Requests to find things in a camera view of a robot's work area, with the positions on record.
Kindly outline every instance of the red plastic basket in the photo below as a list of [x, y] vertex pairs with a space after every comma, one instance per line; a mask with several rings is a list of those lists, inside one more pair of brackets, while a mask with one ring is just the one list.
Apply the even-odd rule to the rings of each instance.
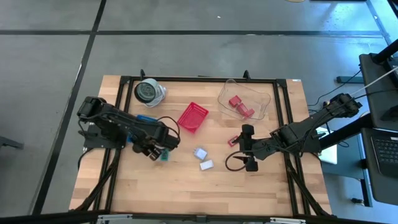
[[195, 133], [208, 113], [208, 110], [194, 102], [191, 102], [181, 115], [180, 119], [178, 119], [177, 123], [188, 131]]

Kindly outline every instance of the clear plastic container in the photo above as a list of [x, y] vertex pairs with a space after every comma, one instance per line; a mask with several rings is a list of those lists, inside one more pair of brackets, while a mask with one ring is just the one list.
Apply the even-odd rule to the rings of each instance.
[[[236, 107], [234, 108], [230, 105], [229, 100], [234, 96], [238, 96], [248, 110], [254, 110], [254, 114], [250, 118], [241, 115]], [[229, 79], [225, 82], [223, 89], [218, 95], [218, 109], [236, 119], [253, 123], [265, 117], [270, 100], [271, 97], [268, 93], [257, 92], [237, 84], [233, 79]]]

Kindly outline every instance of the small white box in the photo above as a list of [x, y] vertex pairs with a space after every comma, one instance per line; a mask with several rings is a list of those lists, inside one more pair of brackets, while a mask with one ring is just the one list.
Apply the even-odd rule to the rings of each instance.
[[200, 169], [201, 170], [207, 170], [207, 169], [212, 168], [213, 166], [214, 166], [213, 161], [209, 160], [209, 161], [206, 161], [206, 162], [202, 162], [200, 164]]
[[195, 155], [196, 158], [204, 160], [207, 155], [207, 152], [202, 148], [197, 148], [195, 149], [195, 152], [193, 154]]

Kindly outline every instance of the wooden table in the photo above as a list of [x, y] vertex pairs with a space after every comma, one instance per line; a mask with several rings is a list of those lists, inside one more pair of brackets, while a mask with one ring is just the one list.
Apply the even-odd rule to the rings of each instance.
[[[99, 96], [114, 104], [120, 76], [106, 75]], [[155, 108], [147, 108], [131, 98], [131, 114], [151, 117], [171, 116], [178, 120], [187, 105], [194, 101], [209, 110], [209, 115], [195, 134], [181, 129], [181, 143], [169, 154], [169, 161], [151, 161], [136, 154], [131, 145], [121, 153], [112, 212], [179, 213], [211, 215], [292, 215], [287, 175], [283, 155], [277, 152], [259, 161], [258, 172], [230, 172], [224, 166], [227, 155], [239, 150], [226, 142], [241, 132], [243, 122], [218, 111], [217, 97], [223, 83], [161, 82], [167, 88], [165, 100]], [[266, 92], [271, 102], [263, 120], [254, 124], [255, 138], [269, 137], [279, 127], [271, 84], [243, 83], [256, 91]], [[300, 80], [287, 80], [294, 121], [308, 117], [307, 103]], [[287, 122], [282, 90], [280, 90], [284, 121]], [[171, 121], [164, 120], [170, 127]], [[208, 151], [214, 168], [201, 171], [200, 161], [193, 156], [196, 147]], [[70, 208], [76, 208], [96, 185], [100, 175], [104, 149], [94, 149], [82, 160], [73, 191]], [[236, 159], [231, 167], [240, 167]], [[331, 212], [319, 160], [311, 154], [302, 157], [305, 183], [317, 202]], [[107, 186], [101, 199], [104, 207]], [[300, 191], [295, 186], [299, 211], [302, 209]]]

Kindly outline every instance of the red object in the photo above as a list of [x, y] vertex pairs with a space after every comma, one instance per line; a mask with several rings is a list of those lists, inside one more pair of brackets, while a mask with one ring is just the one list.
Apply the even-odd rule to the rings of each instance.
[[184, 113], [182, 113], [177, 123], [183, 126], [188, 131], [195, 133], [195, 131], [199, 128], [208, 113], [208, 110], [204, 109], [194, 102], [191, 102], [185, 109]]
[[236, 143], [233, 143], [233, 141], [235, 141], [237, 138], [238, 138], [238, 136], [234, 136], [233, 138], [231, 138], [230, 140], [228, 140], [229, 146], [232, 147], [232, 146], [236, 145], [237, 142], [236, 142]]
[[241, 115], [244, 115], [244, 116], [246, 115], [246, 112], [248, 112], [248, 109], [246, 108], [246, 106], [243, 103], [238, 105], [238, 107], [236, 109], [239, 111], [239, 113]]
[[247, 117], [247, 118], [251, 118], [251, 116], [253, 116], [253, 114], [254, 114], [254, 110], [253, 110], [253, 109], [250, 109], [249, 111], [247, 111], [247, 112], [244, 114], [244, 116]]
[[230, 105], [235, 108], [242, 100], [236, 95], [229, 100]]

